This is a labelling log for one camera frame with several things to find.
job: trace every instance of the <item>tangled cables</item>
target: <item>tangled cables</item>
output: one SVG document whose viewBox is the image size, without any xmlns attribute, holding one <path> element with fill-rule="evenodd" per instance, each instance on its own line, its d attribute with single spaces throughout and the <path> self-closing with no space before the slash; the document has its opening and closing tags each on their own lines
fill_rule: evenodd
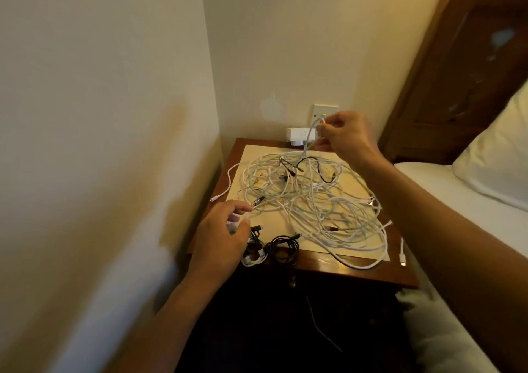
<svg viewBox="0 0 528 373">
<path fill-rule="evenodd" d="M 366 197 L 347 192 L 342 181 L 359 183 Z M 300 237 L 320 245 L 339 262 L 354 269 L 370 269 L 387 254 L 387 234 L 378 216 L 381 206 L 363 179 L 348 164 L 303 151 L 265 153 L 242 172 L 243 197 L 258 212 L 283 212 Z M 368 240 L 379 236 L 381 243 Z M 340 258 L 336 250 L 380 250 L 367 266 Z"/>
</svg>

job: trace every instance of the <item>pillow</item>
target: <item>pillow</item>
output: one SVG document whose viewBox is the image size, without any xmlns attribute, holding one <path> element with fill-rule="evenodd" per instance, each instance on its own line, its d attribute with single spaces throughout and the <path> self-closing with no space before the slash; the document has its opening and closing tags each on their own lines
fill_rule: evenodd
<svg viewBox="0 0 528 373">
<path fill-rule="evenodd" d="M 528 211 L 528 82 L 453 163 L 453 174 L 481 194 Z"/>
</svg>

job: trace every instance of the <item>hand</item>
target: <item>hand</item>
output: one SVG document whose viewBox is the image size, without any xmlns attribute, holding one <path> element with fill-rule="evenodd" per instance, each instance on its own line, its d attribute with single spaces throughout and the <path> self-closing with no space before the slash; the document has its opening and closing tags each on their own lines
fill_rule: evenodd
<svg viewBox="0 0 528 373">
<path fill-rule="evenodd" d="M 317 126 L 319 139 L 311 149 L 335 152 L 350 167 L 361 174 L 365 165 L 385 160 L 374 140 L 365 115 L 358 112 L 337 112 Z"/>
<path fill-rule="evenodd" d="M 187 280 L 215 292 L 233 274 L 247 247 L 250 225 L 243 220 L 236 233 L 231 235 L 227 222 L 238 222 L 237 215 L 251 210 L 253 208 L 248 203 L 235 200 L 213 206 L 196 230 Z"/>
</svg>

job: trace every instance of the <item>wall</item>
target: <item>wall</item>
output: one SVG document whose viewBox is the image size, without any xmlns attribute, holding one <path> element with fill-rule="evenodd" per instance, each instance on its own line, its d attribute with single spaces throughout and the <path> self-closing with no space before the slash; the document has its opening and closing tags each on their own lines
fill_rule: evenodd
<svg viewBox="0 0 528 373">
<path fill-rule="evenodd" d="M 221 163 L 203 3 L 0 0 L 0 21 L 0 370 L 99 371 Z"/>
<path fill-rule="evenodd" d="M 285 139 L 313 103 L 380 135 L 437 1 L 204 0 L 224 155 L 238 136 Z"/>
</svg>

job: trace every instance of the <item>right hand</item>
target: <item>right hand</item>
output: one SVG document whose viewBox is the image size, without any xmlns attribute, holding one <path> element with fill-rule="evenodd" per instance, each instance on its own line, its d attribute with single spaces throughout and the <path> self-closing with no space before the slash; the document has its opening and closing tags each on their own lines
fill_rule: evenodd
<svg viewBox="0 0 528 373">
<path fill-rule="evenodd" d="M 365 166 L 385 160 L 364 114 L 337 112 L 325 122 L 317 126 L 319 138 L 311 149 L 337 153 L 360 174 Z"/>
</svg>

